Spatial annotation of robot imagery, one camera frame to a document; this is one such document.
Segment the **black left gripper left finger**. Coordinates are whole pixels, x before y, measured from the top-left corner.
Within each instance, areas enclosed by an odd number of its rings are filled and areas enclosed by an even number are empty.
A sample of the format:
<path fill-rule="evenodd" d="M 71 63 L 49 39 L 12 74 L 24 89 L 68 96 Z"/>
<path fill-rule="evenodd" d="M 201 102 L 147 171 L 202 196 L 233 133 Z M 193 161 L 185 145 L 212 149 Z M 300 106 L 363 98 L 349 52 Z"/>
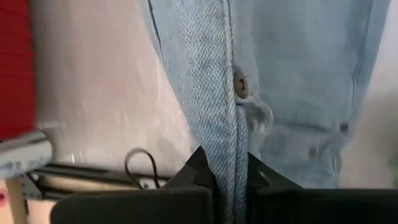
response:
<path fill-rule="evenodd" d="M 164 188 L 173 193 L 168 208 L 177 222 L 218 223 L 218 186 L 202 147 L 196 149 Z"/>

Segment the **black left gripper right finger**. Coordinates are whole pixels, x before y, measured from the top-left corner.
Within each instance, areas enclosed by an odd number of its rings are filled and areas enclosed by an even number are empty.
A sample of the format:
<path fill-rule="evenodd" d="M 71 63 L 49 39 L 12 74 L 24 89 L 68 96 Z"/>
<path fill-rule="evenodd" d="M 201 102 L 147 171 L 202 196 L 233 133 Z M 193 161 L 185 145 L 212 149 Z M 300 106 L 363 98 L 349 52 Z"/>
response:
<path fill-rule="evenodd" d="M 301 186 L 266 166 L 252 154 L 248 161 L 246 221 L 251 224 L 297 223 Z"/>

